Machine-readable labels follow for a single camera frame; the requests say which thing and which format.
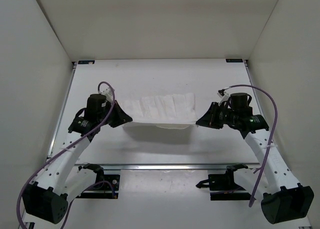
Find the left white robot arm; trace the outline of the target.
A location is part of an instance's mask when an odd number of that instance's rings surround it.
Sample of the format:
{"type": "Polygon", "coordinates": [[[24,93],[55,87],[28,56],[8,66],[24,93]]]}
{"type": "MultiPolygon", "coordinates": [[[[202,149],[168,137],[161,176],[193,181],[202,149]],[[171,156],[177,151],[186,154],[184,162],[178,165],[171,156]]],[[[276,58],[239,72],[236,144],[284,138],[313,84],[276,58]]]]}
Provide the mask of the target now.
{"type": "Polygon", "coordinates": [[[60,152],[31,178],[23,190],[26,212],[58,224],[69,213],[76,197],[88,189],[106,185],[104,170],[98,164],[86,163],[75,175],[70,176],[70,173],[101,127],[116,128],[132,120],[112,95],[106,92],[91,94],[86,107],[76,113],[68,127],[60,152]]]}

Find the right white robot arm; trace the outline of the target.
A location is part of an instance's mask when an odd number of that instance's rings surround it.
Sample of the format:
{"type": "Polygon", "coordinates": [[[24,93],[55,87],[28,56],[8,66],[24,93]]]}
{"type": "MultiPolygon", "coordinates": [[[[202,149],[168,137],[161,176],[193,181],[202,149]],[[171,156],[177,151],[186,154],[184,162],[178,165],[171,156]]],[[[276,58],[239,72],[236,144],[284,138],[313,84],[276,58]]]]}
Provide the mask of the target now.
{"type": "Polygon", "coordinates": [[[262,213],[271,224],[305,218],[314,192],[310,186],[303,186],[290,171],[273,143],[267,122],[262,115],[253,114],[251,100],[252,97],[245,92],[224,94],[220,102],[211,103],[196,125],[211,129],[222,129],[227,125],[239,131],[260,163],[259,171],[266,182],[256,186],[259,172],[238,163],[227,166],[224,174],[226,187],[241,187],[250,193],[260,202],[262,213]]]}

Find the white pleated skirt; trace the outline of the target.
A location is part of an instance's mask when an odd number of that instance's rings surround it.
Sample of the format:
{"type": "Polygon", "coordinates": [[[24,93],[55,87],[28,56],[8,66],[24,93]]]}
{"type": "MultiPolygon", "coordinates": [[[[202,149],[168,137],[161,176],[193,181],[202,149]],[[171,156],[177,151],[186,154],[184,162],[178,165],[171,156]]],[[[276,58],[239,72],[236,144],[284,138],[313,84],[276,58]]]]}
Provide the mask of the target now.
{"type": "Polygon", "coordinates": [[[193,93],[146,96],[124,100],[119,105],[132,118],[125,127],[155,126],[183,130],[198,120],[193,93]]]}

